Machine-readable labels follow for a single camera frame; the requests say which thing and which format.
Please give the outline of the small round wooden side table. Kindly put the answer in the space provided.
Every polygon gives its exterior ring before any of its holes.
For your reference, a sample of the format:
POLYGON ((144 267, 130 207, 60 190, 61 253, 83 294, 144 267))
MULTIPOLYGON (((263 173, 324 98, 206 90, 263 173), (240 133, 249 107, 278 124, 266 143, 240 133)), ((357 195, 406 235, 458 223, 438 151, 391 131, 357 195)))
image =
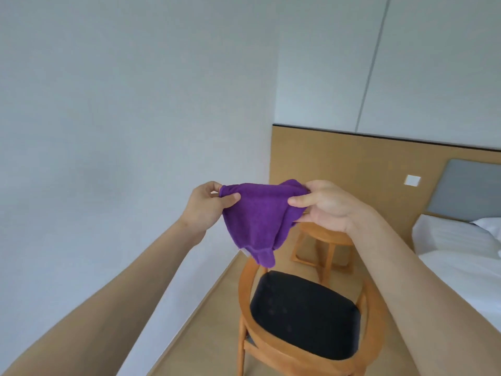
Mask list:
POLYGON ((312 222, 297 225, 299 234, 291 253, 291 261, 313 267, 317 271, 320 284, 328 287, 332 271, 353 274, 355 265, 355 246, 350 237, 343 232, 330 231, 312 222), (298 256, 298 251, 305 240, 313 239, 317 261, 311 262, 298 256), (337 248, 347 248, 346 264, 334 263, 337 248))

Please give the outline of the wooden chair with black seat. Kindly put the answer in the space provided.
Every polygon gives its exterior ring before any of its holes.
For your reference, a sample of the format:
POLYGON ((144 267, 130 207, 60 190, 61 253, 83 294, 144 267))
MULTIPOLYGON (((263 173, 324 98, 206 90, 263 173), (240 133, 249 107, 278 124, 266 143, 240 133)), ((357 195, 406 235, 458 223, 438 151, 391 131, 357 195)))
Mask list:
POLYGON ((387 307, 371 279, 354 303, 248 257, 238 302, 237 376, 246 354, 286 376, 364 376, 384 346, 387 307))

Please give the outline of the white bed with duvet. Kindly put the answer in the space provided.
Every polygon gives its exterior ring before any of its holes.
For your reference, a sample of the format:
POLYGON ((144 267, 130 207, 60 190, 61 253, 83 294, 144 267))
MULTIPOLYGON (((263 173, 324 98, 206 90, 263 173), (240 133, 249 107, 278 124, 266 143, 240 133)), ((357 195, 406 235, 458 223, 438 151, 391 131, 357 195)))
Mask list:
POLYGON ((412 240, 422 262, 501 332, 501 243, 470 222, 427 214, 412 240))

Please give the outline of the white pillow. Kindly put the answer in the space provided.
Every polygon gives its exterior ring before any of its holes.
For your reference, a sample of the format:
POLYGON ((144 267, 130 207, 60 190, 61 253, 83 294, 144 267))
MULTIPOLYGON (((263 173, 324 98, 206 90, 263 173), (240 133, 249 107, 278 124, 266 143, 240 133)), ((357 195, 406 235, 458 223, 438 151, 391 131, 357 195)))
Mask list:
POLYGON ((501 217, 482 218, 470 223, 488 231, 501 243, 501 217))

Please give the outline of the person's left hand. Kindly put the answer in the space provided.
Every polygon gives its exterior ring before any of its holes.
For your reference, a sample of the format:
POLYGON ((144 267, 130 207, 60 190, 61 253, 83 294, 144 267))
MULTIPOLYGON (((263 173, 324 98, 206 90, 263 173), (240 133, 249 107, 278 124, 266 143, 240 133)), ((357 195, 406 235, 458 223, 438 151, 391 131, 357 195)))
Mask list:
POLYGON ((216 208, 213 201, 213 193, 219 194, 221 188, 221 184, 209 181, 191 192, 179 221, 189 232, 193 246, 203 240, 207 230, 222 216, 224 210, 216 208))

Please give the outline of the person's right forearm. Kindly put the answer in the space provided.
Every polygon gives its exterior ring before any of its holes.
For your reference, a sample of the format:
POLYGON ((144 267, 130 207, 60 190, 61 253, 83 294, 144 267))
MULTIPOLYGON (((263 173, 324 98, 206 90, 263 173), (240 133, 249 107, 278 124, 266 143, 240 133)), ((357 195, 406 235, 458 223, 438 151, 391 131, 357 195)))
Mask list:
POLYGON ((421 376, 501 376, 501 333, 438 278, 372 208, 349 209, 347 233, 421 376))

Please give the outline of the grey padded headboard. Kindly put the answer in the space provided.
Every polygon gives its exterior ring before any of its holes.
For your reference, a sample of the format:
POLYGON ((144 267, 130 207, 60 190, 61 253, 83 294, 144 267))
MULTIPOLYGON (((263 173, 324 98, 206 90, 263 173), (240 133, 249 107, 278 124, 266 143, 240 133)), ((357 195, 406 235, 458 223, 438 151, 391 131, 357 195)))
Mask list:
POLYGON ((501 217, 501 164, 450 159, 425 212, 468 222, 501 217))

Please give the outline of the person's left forearm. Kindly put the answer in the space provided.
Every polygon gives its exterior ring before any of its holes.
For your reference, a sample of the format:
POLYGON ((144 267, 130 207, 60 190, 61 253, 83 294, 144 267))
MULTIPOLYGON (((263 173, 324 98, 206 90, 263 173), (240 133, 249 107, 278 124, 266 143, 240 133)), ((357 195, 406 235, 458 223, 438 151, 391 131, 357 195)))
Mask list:
POLYGON ((2 376, 116 376, 181 263, 211 225, 182 216, 2 376))

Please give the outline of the purple towel cloth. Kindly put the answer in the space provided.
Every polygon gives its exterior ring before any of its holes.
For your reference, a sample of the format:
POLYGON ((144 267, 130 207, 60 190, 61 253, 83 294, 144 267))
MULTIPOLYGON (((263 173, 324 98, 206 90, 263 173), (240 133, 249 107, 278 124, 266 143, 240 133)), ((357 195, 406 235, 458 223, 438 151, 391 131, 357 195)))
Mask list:
POLYGON ((283 245, 291 228, 306 210, 289 205, 288 199, 309 192, 295 179, 277 185, 242 183, 222 186, 220 197, 241 195, 236 204, 222 213, 235 245, 245 250, 258 265, 273 268, 276 265, 274 251, 283 245))

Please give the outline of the person's right hand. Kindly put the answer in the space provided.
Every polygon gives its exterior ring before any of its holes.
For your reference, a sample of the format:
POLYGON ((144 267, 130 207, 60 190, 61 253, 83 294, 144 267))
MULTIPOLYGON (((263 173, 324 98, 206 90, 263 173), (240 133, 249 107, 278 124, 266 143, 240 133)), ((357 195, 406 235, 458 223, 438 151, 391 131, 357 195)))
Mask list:
POLYGON ((318 193, 314 206, 305 208, 297 222, 312 222, 330 231, 350 234, 360 222, 365 222, 374 209, 349 192, 327 180, 305 184, 309 193, 318 193))

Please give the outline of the wooden wall panel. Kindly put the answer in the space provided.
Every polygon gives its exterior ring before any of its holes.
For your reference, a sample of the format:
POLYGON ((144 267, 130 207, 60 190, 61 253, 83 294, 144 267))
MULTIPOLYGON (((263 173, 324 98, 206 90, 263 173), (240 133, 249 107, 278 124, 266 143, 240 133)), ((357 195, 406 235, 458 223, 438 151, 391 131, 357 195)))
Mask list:
POLYGON ((327 180, 375 208, 413 248, 411 231, 450 159, 501 164, 501 150, 272 126, 270 183, 327 180), (418 187, 404 185, 420 176, 418 187))

